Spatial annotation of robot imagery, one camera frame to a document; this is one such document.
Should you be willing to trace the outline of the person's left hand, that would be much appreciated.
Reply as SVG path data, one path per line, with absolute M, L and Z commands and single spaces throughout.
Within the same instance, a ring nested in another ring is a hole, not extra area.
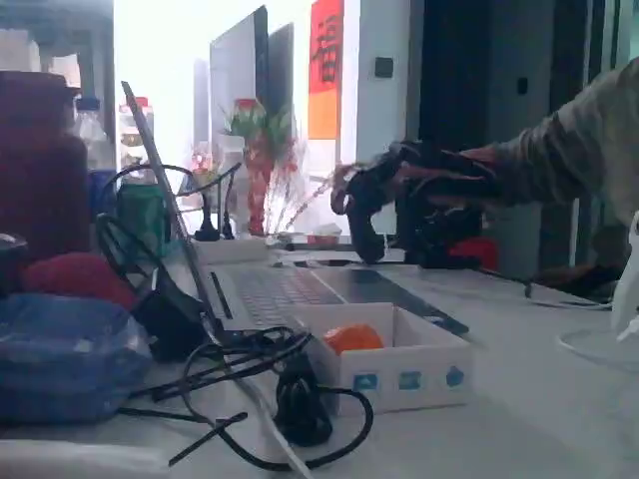
M 410 182 L 424 188 L 428 197 L 496 200 L 503 194 L 499 174 L 487 161 L 429 142 L 394 142 L 369 162 L 337 170 L 330 203 L 339 215 L 353 206 L 377 211 Z

